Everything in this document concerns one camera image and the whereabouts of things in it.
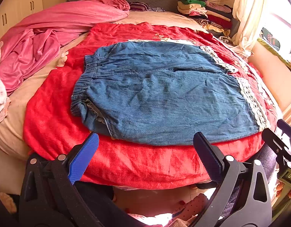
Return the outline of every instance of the pink blanket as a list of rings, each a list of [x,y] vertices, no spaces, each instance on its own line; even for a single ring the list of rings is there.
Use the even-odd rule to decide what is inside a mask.
[[[10,95],[21,83],[58,56],[61,46],[95,24],[128,16],[125,0],[81,0],[61,3],[32,14],[1,38],[0,79]]]

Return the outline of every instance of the white curtain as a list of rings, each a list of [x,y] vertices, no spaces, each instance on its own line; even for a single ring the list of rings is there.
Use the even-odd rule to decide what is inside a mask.
[[[263,27],[267,0],[235,0],[233,16],[239,20],[238,32],[233,36],[233,51],[250,56]]]

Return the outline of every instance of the red fabric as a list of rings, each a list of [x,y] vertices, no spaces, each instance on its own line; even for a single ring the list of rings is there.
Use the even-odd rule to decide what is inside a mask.
[[[8,95],[58,56],[60,46],[95,24],[128,16],[125,0],[82,0],[61,3],[23,19],[1,38],[0,79]]]
[[[43,85],[27,104],[24,139],[36,153],[53,160],[59,154],[84,141],[89,135],[80,117],[70,112],[71,94],[84,70],[84,56],[93,54],[98,47],[129,39],[160,40],[157,34],[174,40],[183,39],[199,46],[211,46],[226,63],[235,64],[235,76],[249,80],[251,87],[267,113],[272,125],[276,124],[275,108],[269,106],[259,94],[253,74],[246,74],[238,58],[211,34],[196,34],[188,28],[152,26],[149,23],[97,24],[88,37],[69,50],[64,67],[52,70]],[[82,178],[83,181],[125,185],[139,189],[169,189],[207,180],[205,171],[193,146],[150,146],[112,140],[99,135],[100,144]],[[261,134],[255,134],[217,145],[224,154],[245,161],[263,145]]]
[[[219,17],[213,16],[213,15],[207,15],[208,20],[215,22],[216,24],[222,26],[223,29],[230,29],[232,28],[232,22],[231,21],[226,21],[225,19],[221,19]]]

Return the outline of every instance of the denim fabric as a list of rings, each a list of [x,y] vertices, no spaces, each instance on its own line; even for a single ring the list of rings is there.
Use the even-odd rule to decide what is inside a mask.
[[[126,42],[85,57],[71,111],[90,130],[150,145],[191,145],[259,131],[236,78],[197,46]]]

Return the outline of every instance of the beige bed sheet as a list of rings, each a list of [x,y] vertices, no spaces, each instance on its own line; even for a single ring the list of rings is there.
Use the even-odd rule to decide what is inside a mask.
[[[178,26],[201,30],[206,32],[194,20],[172,12],[130,12],[129,16],[116,23],[119,24],[139,24],[148,22],[152,25]],[[61,48],[62,53],[78,45],[87,37],[87,33],[81,35],[65,47]],[[7,117],[0,123],[0,149],[5,153],[21,160],[28,158],[29,147],[23,140],[23,125],[27,102],[33,97],[37,89],[42,85],[49,72],[57,66],[63,66],[64,62],[59,57],[52,60],[48,65],[39,70],[30,78],[26,79],[22,85],[10,95],[11,104],[8,108]]]

